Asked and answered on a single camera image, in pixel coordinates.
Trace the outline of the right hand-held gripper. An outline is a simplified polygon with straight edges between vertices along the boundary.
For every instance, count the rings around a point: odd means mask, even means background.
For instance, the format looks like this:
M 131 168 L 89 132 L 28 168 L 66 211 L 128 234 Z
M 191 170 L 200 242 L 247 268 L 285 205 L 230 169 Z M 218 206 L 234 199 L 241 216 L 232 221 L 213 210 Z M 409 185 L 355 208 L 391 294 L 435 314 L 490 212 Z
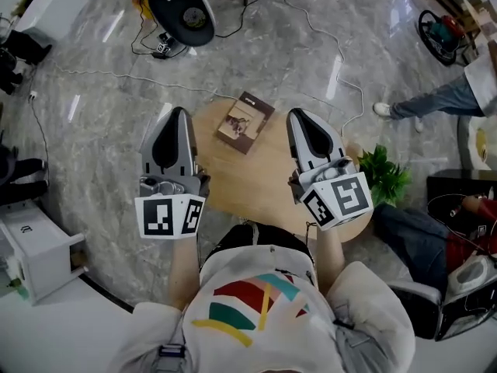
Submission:
M 308 110 L 292 109 L 287 134 L 290 155 L 300 170 L 288 182 L 294 202 L 307 208 L 321 230 L 374 209 L 365 174 L 356 170 L 351 158 L 343 157 L 342 139 L 326 121 Z

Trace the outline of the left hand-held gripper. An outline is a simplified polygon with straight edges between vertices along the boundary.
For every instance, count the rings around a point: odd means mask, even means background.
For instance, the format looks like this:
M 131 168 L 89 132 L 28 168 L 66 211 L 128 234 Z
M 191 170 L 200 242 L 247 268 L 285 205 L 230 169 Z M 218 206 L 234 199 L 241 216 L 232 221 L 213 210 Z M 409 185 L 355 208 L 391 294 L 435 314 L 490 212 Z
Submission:
M 177 106 L 164 115 L 144 140 L 141 156 L 144 174 L 140 196 L 134 199 L 140 237 L 194 237 L 209 196 L 210 176 L 196 165 L 189 113 Z

